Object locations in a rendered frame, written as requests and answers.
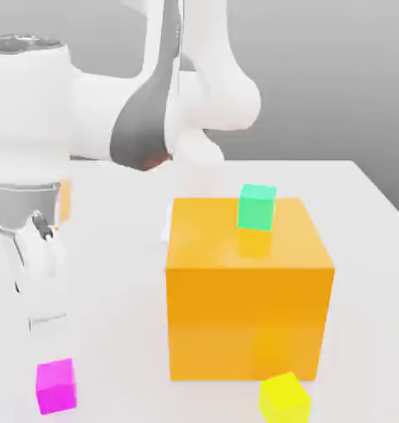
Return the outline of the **small magenta cube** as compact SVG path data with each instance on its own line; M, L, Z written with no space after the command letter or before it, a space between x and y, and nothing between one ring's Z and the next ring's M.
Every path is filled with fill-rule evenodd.
M37 365L36 399L41 415L77 407L74 364L71 358Z

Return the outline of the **small yellow cube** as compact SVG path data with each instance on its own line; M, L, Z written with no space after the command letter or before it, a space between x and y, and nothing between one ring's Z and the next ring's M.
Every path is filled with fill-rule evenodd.
M308 423L311 398L293 372L260 383L259 410L266 423Z

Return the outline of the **small green cube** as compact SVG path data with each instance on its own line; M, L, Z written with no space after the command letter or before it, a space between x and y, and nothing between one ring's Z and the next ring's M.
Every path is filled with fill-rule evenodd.
M274 186L245 184L238 201L237 226L246 230L271 231L276 195Z

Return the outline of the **large orange box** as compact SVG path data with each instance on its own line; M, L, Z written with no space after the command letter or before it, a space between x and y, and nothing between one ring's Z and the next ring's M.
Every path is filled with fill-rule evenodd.
M305 205L279 198L270 232L234 198L178 198L166 263L174 381L316 377L335 267Z

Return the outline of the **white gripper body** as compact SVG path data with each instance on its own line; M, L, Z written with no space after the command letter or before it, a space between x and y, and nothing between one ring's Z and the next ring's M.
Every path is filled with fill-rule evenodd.
M1 228L0 234L29 329L66 317L69 279L65 248L57 229L28 221L18 231Z

